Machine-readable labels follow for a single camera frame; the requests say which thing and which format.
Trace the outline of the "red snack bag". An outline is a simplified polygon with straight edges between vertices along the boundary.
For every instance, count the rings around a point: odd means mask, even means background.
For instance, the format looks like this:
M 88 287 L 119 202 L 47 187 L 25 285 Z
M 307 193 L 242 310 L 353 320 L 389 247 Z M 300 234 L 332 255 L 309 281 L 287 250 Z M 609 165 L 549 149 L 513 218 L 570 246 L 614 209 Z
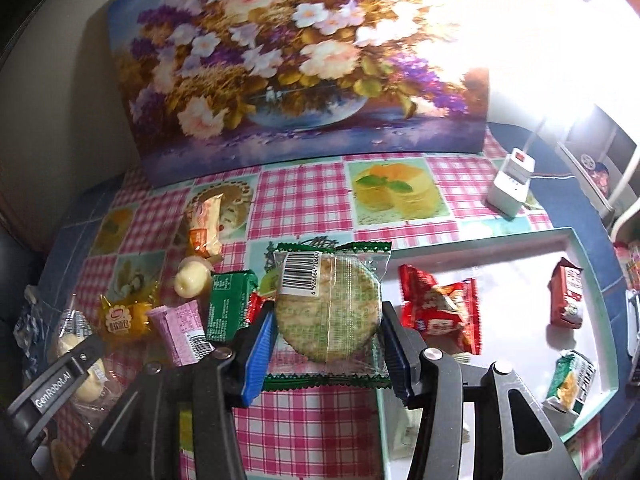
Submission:
M 423 338 L 450 337 L 461 352 L 482 351 L 480 303 L 475 278 L 448 285 L 415 266 L 398 268 L 402 300 L 400 322 Z

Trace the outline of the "pink snack packet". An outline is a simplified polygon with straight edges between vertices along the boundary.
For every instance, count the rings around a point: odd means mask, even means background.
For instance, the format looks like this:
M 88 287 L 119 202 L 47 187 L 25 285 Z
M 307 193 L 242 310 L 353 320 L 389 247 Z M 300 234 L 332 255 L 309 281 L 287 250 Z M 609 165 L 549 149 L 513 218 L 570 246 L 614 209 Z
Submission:
M 178 307 L 153 308 L 149 310 L 148 318 L 175 366 L 195 364 L 214 350 L 205 337 L 196 300 Z

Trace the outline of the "round rice cracker packet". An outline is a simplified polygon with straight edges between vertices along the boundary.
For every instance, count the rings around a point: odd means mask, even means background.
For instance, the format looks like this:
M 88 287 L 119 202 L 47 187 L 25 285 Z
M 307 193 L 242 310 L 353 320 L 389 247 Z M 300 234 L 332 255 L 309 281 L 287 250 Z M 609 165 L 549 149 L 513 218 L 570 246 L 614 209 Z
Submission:
M 391 252 L 382 240 L 268 246 L 259 295 L 274 302 L 278 336 L 267 391 L 390 385 L 378 329 Z

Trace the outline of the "round pale yellow bun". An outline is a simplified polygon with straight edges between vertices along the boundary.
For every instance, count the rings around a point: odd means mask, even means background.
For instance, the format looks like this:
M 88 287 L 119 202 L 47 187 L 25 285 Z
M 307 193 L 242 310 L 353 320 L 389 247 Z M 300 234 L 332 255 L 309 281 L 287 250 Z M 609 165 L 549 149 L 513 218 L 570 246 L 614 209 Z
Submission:
M 212 281 L 213 266 L 200 256 L 184 258 L 174 278 L 175 293 L 184 299 L 193 299 L 207 292 Z

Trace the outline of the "yellow cake packet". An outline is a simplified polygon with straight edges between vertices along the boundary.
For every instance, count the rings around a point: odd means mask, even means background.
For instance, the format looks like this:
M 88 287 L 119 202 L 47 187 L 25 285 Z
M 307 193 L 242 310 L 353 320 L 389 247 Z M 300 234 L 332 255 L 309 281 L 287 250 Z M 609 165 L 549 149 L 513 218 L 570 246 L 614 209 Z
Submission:
M 157 287 L 146 295 L 129 295 L 112 301 L 100 296 L 99 332 L 109 344 L 133 344 L 151 337 L 149 312 L 158 306 Z

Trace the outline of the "green white snack packet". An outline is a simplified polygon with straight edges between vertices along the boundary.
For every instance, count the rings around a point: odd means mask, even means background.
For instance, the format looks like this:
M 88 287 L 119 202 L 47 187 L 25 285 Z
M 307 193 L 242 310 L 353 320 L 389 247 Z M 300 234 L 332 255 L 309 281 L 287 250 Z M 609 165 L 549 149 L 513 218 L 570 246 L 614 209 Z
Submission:
M 597 367 L 583 354 L 564 350 L 555 362 L 544 406 L 552 411 L 577 418 L 582 414 Z

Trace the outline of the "orange bread roll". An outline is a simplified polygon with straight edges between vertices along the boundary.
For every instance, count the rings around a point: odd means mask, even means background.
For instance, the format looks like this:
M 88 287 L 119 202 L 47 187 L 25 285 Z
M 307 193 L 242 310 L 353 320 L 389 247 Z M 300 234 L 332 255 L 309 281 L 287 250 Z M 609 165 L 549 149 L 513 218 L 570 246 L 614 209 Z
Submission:
M 192 252 L 206 259 L 221 256 L 219 218 L 222 194 L 197 198 L 186 211 L 188 239 Z

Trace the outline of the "small red snack packet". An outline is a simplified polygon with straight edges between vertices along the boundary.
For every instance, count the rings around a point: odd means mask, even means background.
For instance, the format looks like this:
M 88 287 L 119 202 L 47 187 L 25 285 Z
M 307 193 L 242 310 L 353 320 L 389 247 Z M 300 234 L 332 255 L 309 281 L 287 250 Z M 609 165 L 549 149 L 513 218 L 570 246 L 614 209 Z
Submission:
M 585 307 L 582 268 L 567 258 L 561 258 L 552 271 L 548 289 L 551 295 L 550 323 L 572 330 L 581 328 Z

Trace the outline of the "clear bagged bun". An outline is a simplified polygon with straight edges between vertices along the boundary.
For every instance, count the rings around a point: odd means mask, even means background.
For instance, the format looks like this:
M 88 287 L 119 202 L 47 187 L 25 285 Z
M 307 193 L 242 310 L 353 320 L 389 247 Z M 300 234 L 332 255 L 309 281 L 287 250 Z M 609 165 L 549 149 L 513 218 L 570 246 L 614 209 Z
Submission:
M 122 393 L 122 385 L 106 366 L 103 358 L 96 358 L 91 349 L 80 346 L 94 335 L 85 315 L 69 307 L 63 311 L 51 341 L 52 358 L 62 358 L 71 353 L 68 361 L 72 381 L 81 382 L 70 396 L 70 404 L 91 430 L 96 430 L 115 405 Z

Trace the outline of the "pink checkered food tablecloth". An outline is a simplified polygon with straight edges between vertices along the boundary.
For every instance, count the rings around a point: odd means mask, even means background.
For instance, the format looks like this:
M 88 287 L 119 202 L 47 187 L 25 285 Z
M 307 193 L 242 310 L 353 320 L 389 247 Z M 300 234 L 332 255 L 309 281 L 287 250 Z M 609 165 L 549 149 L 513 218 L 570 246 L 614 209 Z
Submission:
M 236 170 L 167 191 L 128 174 L 96 232 L 56 348 L 107 348 L 60 417 L 74 454 L 151 360 L 198 362 L 274 305 L 271 356 L 253 356 L 235 413 L 257 479 L 379 479 L 407 466 L 413 423 L 378 334 L 403 326 L 474 365 L 512 358 L 561 436 L 611 392 L 610 345 L 587 257 L 534 200 L 484 204 L 510 151 L 343 156 Z

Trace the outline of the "teal rimmed white tray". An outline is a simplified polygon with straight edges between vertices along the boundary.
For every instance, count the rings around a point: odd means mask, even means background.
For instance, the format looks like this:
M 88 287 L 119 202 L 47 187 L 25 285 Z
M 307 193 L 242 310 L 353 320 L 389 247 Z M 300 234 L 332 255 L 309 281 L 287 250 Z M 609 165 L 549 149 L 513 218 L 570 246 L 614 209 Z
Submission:
M 561 259 L 582 268 L 586 305 L 578 330 L 550 323 L 548 283 Z M 382 281 L 383 297 L 394 307 L 402 304 L 398 269 L 403 264 L 433 274 L 440 284 L 474 278 L 482 348 L 471 356 L 471 365 L 511 365 L 537 402 L 546 397 L 562 351 L 574 349 L 593 362 L 596 371 L 582 412 L 574 422 L 552 416 L 553 437 L 570 440 L 617 392 L 618 366 L 608 311 L 585 249 L 572 229 L 395 250 Z

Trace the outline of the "white power adapter cube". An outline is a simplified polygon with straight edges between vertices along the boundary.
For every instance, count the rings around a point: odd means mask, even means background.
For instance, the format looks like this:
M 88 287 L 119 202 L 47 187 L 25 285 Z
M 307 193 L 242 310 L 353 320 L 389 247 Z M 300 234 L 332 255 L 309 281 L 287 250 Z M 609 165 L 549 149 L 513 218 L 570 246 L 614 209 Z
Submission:
M 514 148 L 503 159 L 488 188 L 488 205 L 508 218 L 516 217 L 526 202 L 534 171 L 535 159 L 519 148 Z

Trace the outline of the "floral painting canvas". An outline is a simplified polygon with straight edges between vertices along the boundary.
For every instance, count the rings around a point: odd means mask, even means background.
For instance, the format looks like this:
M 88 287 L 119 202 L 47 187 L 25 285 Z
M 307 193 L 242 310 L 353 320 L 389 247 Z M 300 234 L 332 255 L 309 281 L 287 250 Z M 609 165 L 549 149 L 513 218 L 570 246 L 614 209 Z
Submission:
M 107 25 L 155 186 L 484 144 L 483 0 L 113 0 Z

